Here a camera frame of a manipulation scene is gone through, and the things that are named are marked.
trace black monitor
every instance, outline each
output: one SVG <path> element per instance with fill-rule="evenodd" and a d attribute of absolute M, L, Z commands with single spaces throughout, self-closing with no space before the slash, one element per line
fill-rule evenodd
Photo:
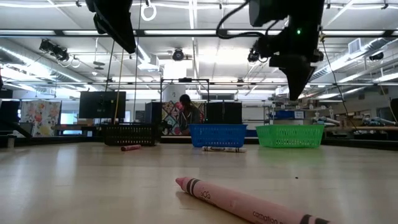
<path fill-rule="evenodd" d="M 79 118 L 114 118 L 116 110 L 116 91 L 84 91 L 80 94 Z M 124 118 L 126 112 L 126 92 L 119 92 L 116 118 Z"/>

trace woman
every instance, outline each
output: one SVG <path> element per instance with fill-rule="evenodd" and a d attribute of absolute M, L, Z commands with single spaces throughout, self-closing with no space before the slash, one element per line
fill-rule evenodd
<path fill-rule="evenodd" d="M 178 114 L 177 121 L 180 125 L 180 130 L 183 135 L 189 135 L 189 124 L 200 123 L 200 111 L 198 108 L 192 106 L 191 98 L 184 94 L 180 97 L 182 109 Z"/>

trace table surface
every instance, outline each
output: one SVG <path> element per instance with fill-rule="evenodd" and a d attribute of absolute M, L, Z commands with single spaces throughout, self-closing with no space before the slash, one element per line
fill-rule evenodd
<path fill-rule="evenodd" d="M 395 223 L 398 153 L 321 146 L 247 153 L 101 143 L 0 151 L 1 224 L 247 223 L 183 193 L 191 176 L 336 223 Z"/>

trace plastic basket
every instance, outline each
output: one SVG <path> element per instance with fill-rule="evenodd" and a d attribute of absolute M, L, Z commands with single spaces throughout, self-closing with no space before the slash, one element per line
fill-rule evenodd
<path fill-rule="evenodd" d="M 242 147 L 246 124 L 191 124 L 189 126 L 194 147 Z"/>
<path fill-rule="evenodd" d="M 108 124 L 102 126 L 104 143 L 107 146 L 154 146 L 156 128 L 154 124 Z"/>
<path fill-rule="evenodd" d="M 319 147 L 323 125 L 266 125 L 256 127 L 260 145 L 265 147 Z"/>

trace crayon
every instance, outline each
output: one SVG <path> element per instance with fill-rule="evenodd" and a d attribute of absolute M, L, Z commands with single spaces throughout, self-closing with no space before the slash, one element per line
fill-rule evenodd
<path fill-rule="evenodd" d="M 120 148 L 120 150 L 122 150 L 123 152 L 125 151 L 131 151 L 131 150 L 136 150 L 136 149 L 140 149 L 141 145 L 132 145 L 132 146 L 122 146 Z"/>
<path fill-rule="evenodd" d="M 258 224 L 331 224 L 321 218 L 291 211 L 248 194 L 219 187 L 191 177 L 175 179 L 186 193 Z"/>
<path fill-rule="evenodd" d="M 212 146 L 203 146 L 201 148 L 205 152 L 246 152 L 247 149 L 238 148 L 238 147 L 212 147 Z"/>

